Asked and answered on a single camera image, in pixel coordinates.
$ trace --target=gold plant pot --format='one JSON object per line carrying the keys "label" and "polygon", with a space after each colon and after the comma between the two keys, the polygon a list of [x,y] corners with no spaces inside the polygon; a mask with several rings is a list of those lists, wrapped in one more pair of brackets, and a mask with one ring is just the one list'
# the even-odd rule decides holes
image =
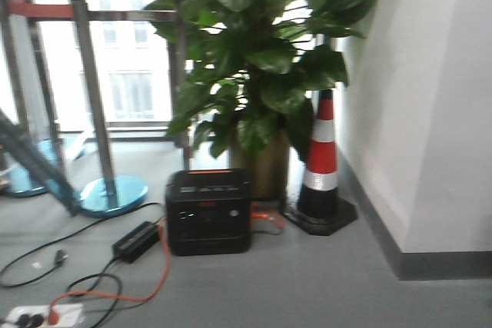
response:
{"label": "gold plant pot", "polygon": [[237,140],[229,149],[229,167],[248,169],[253,176],[255,200],[283,200],[288,182],[290,144],[285,130],[257,156],[245,153]]}

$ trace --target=stanchion base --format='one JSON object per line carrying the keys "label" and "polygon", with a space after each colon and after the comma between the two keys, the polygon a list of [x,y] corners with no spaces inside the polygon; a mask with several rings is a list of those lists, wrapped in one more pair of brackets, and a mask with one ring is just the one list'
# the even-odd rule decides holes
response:
{"label": "stanchion base", "polygon": [[[67,138],[64,139],[65,149],[69,148],[73,143],[74,139]],[[39,152],[50,161],[53,166],[56,165],[56,157],[53,151],[52,141],[44,140],[39,142],[37,145]],[[80,152],[77,153],[77,158],[84,154],[84,148],[81,147]],[[12,168],[7,173],[8,186],[4,189],[4,194],[10,197],[31,197],[41,194],[46,194],[48,192],[46,188],[33,179],[28,172],[22,166],[17,166]]]}
{"label": "stanchion base", "polygon": [[358,218],[355,206],[340,198],[338,199],[338,212],[330,218],[307,217],[289,207],[283,209],[282,214],[306,233],[315,236],[330,236]]}
{"label": "stanchion base", "polygon": [[147,197],[148,186],[138,177],[120,175],[115,178],[118,203],[111,206],[103,178],[92,181],[81,192],[80,211],[88,217],[109,218],[127,213]]}
{"label": "stanchion base", "polygon": [[46,188],[31,178],[28,170],[24,167],[15,167],[8,171],[8,187],[4,194],[10,197],[31,197],[45,194]]}

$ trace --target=white power strip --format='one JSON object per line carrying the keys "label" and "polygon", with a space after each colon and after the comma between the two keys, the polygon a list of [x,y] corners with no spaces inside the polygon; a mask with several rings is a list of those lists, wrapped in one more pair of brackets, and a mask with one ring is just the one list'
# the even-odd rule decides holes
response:
{"label": "white power strip", "polygon": [[[81,303],[64,303],[55,305],[57,313],[60,314],[60,320],[54,326],[48,325],[45,322],[39,326],[39,328],[72,328],[76,327],[84,320],[84,306]],[[42,316],[48,316],[49,305],[31,305],[31,306],[17,306],[10,311],[6,320],[8,322],[17,322],[18,318],[23,314],[33,316],[35,314],[41,314]],[[2,328],[15,328],[16,325],[10,323],[4,323]]]}

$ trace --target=cone base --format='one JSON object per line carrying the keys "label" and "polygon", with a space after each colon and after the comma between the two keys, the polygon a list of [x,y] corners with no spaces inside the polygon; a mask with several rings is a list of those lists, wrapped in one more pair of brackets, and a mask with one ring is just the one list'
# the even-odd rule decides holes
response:
{"label": "cone base", "polygon": [[307,234],[330,236],[358,219],[355,206],[338,198],[338,212],[329,218],[311,218],[291,208],[285,208],[283,215]]}

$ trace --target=blue stanchion base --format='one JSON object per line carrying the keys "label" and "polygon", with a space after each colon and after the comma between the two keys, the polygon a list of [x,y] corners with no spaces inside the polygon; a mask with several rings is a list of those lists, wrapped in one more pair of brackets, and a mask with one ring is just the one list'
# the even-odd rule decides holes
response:
{"label": "blue stanchion base", "polygon": [[[64,139],[65,148],[69,147],[75,139]],[[54,166],[56,165],[56,156],[53,151],[53,145],[51,140],[44,140],[37,145],[39,152]],[[84,148],[78,154],[77,158],[84,154]],[[34,178],[31,178],[28,170],[24,167],[15,167],[7,173],[9,186],[5,188],[4,194],[10,197],[31,197],[41,194],[46,194],[46,188],[37,182]]]}
{"label": "blue stanchion base", "polygon": [[10,197],[30,197],[46,193],[46,188],[31,178],[24,167],[11,169],[7,174],[9,186],[4,194]]}
{"label": "blue stanchion base", "polygon": [[110,204],[103,178],[92,181],[81,192],[82,214],[94,218],[116,217],[140,205],[147,197],[148,186],[138,177],[119,175],[115,178],[118,203]]}

